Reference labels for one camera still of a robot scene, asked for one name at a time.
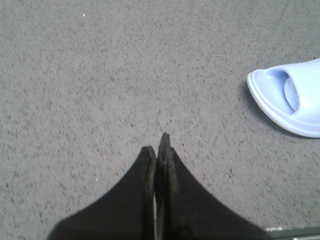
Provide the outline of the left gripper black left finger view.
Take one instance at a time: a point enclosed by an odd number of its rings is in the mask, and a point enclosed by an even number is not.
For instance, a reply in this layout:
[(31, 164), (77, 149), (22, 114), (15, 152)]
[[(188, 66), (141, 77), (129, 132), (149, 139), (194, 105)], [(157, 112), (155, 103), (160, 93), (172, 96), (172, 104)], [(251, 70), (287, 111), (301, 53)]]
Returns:
[(121, 180), (83, 210), (61, 220), (49, 240), (153, 240), (157, 160), (144, 146)]

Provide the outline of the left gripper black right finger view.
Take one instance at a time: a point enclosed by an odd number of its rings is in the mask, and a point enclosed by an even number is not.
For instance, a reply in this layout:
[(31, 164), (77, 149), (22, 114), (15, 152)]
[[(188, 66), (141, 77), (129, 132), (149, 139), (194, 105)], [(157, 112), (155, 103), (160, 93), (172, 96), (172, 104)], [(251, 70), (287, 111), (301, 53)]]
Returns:
[(191, 174), (164, 133), (158, 147), (156, 236), (159, 240), (269, 240), (261, 227), (210, 194)]

